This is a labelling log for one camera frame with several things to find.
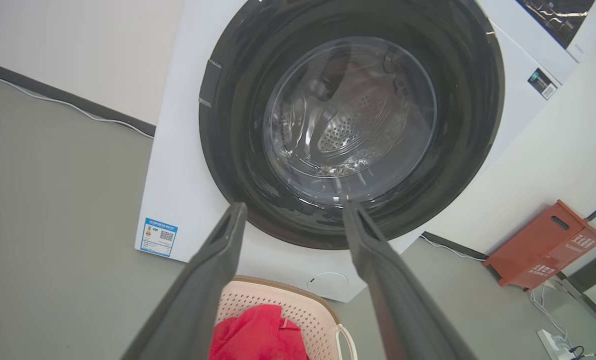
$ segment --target washing machine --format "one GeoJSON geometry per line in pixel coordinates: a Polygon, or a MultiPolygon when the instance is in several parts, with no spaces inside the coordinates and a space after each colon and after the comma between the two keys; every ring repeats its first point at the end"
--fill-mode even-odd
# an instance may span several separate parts
{"type": "Polygon", "coordinates": [[[135,248],[188,262],[244,202],[238,274],[348,302],[342,201],[403,253],[595,37],[596,0],[186,0],[135,248]]]}

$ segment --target red fire extinguisher box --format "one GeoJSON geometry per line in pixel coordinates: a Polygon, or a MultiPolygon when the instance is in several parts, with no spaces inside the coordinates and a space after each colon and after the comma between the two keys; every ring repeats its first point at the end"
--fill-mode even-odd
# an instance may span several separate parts
{"type": "Polygon", "coordinates": [[[596,246],[596,229],[558,200],[483,262],[498,284],[535,289],[596,246]]]}

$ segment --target power strip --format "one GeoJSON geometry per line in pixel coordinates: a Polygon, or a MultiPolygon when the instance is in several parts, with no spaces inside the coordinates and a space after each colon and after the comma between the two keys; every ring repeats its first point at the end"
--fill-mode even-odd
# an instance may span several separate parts
{"type": "Polygon", "coordinates": [[[545,330],[537,331],[538,337],[542,342],[547,354],[551,360],[574,360],[576,355],[570,353],[569,347],[565,342],[565,339],[560,335],[551,335],[551,333],[545,330]]]}

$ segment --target white rope handle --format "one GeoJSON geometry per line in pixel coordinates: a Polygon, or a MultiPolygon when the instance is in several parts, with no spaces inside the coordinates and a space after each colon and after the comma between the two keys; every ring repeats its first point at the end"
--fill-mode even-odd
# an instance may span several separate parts
{"type": "Polygon", "coordinates": [[[342,351],[340,351],[340,333],[344,335],[344,339],[346,340],[346,344],[349,346],[349,353],[351,354],[351,360],[358,360],[358,353],[356,352],[356,344],[354,344],[354,339],[351,337],[351,333],[341,324],[337,324],[336,326],[336,344],[338,346],[338,357],[340,360],[342,359],[342,351]]]}

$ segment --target red cloth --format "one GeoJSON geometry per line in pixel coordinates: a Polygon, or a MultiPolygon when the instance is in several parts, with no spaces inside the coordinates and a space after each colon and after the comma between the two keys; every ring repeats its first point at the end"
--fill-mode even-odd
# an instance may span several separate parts
{"type": "Polygon", "coordinates": [[[301,330],[279,305],[259,305],[213,330],[209,360],[309,360],[301,330]]]}

